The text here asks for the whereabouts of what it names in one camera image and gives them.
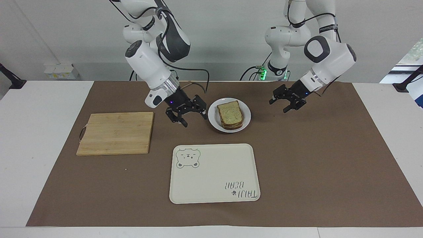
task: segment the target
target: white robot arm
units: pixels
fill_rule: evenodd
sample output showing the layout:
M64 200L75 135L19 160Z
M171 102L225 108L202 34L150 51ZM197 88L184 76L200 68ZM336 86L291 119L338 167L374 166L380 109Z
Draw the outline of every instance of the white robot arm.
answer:
M304 38L310 34L305 26L305 4L315 15L319 24L319 35L306 43ZM304 54L315 64L291 88L285 85L273 91L269 101L273 104L279 99L290 101L290 105L283 111L298 110L305 103L305 98L311 92L317 91L324 85L337 79L357 61L353 49L348 44L337 42L338 25L335 23L334 0L287 0L285 16L290 21L289 27L272 27L266 32L266 42L272 48L272 57L267 64L268 70L274 77L283 75L287 68L289 52L286 46L304 46Z
M131 24L125 26L123 30L124 38L131 44L125 53L125 58L138 77L150 88L145 103L155 108L165 101L169 105L166 110L169 119L185 127L188 126L182 118L185 113L198 112L207 119L206 103L198 95L190 99L163 63L164 60L169 63L176 62L186 57L190 51L188 37L165 2L112 1L121 2L132 18Z

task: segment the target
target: white plate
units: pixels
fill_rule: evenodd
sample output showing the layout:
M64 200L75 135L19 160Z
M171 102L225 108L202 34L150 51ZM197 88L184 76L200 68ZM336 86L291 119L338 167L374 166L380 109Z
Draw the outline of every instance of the white plate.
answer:
M249 144L180 145L173 150L171 202L252 202L259 197Z
M228 102L233 102L233 101L238 101L239 108L241 109L242 115L244 116L244 121L242 122L241 128L238 128L238 129L235 129L235 130L227 130L227 129L223 128L223 126L222 126L222 122L220 121L220 116L219 116L219 111L217 109L217 105L228 103ZM222 99L219 99L219 100L215 101L214 103L212 103L209 107L208 115L209 115L209 121L214 128L216 128L220 131L223 131L223 132L227 132L227 133L234 133L234 132L241 131L244 128L246 128L251 121L251 111L248 108L247 104L243 103L241 100L238 100L238 99L235 99L235 98L230 98L230 97L222 98Z

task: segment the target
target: plastic tray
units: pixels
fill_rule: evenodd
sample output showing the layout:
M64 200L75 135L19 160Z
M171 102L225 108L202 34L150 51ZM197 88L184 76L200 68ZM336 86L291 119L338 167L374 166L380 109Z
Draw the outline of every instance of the plastic tray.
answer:
M249 144L181 145L173 150L169 192L173 203L251 202L259 197Z

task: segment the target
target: bear face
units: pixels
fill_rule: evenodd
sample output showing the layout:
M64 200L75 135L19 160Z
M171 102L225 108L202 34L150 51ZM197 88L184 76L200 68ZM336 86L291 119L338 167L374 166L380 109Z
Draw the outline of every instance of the bear face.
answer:
M178 150L176 152L176 158L178 159L176 167L178 169L181 169L184 166L197 168L200 165L200 162L198 161L200 159L200 154L200 151L197 149Z

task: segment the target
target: brown tabletop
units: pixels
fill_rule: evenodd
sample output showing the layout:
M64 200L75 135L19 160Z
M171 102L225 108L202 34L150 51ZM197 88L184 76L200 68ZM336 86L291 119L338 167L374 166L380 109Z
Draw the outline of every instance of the brown tabletop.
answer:
M281 83L211 83L210 105L245 102L248 127L225 134L196 113L172 124L163 103L144 101L144 82L95 82L51 171L28 226L423 227L423 208L350 83L311 95L298 111L269 105ZM91 113L154 111L146 155L76 156ZM248 143L261 197L255 202L176 205L169 200L172 151L182 144Z

